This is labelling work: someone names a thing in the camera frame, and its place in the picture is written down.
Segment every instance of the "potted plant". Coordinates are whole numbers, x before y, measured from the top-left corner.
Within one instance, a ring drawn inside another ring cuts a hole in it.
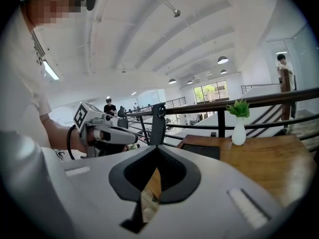
[[[249,104],[243,100],[235,101],[234,106],[228,106],[226,108],[230,114],[235,115],[237,124],[235,126],[231,140],[235,145],[242,145],[246,140],[246,131],[244,127],[244,118],[248,118],[250,115]]]

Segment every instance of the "black shirt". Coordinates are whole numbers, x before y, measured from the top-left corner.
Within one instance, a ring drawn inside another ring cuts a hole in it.
[[[114,113],[112,113],[111,110],[116,111],[116,106],[115,105],[111,105],[111,106],[105,105],[104,106],[104,112],[106,114],[110,114],[110,115],[114,116]]]

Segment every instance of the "man in black shirt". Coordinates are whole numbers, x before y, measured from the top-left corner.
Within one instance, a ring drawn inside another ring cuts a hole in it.
[[[112,99],[106,98],[106,105],[104,106],[104,112],[112,116],[116,116],[118,114],[118,112],[116,111],[115,105],[112,104]]]

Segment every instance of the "black cable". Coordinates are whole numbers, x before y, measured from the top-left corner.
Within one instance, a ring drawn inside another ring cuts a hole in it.
[[[68,152],[69,152],[69,155],[71,157],[72,160],[74,160],[75,158],[73,157],[72,155],[72,152],[71,152],[71,146],[70,146],[70,138],[71,138],[71,133],[72,133],[72,130],[75,129],[75,125],[73,125],[72,127],[70,127],[69,131],[68,131],[68,134],[66,136],[66,146],[68,148]]]

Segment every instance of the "metal post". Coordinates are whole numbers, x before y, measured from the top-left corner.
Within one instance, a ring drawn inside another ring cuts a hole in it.
[[[144,136],[145,136],[145,141],[146,143],[149,145],[150,144],[150,141],[148,139],[148,134],[146,133],[146,130],[145,130],[145,125],[143,123],[143,118],[142,116],[140,116],[140,120],[141,120],[141,125],[142,125],[142,130],[143,130],[143,133],[144,133]]]
[[[218,137],[225,137],[225,110],[217,110],[218,117]]]

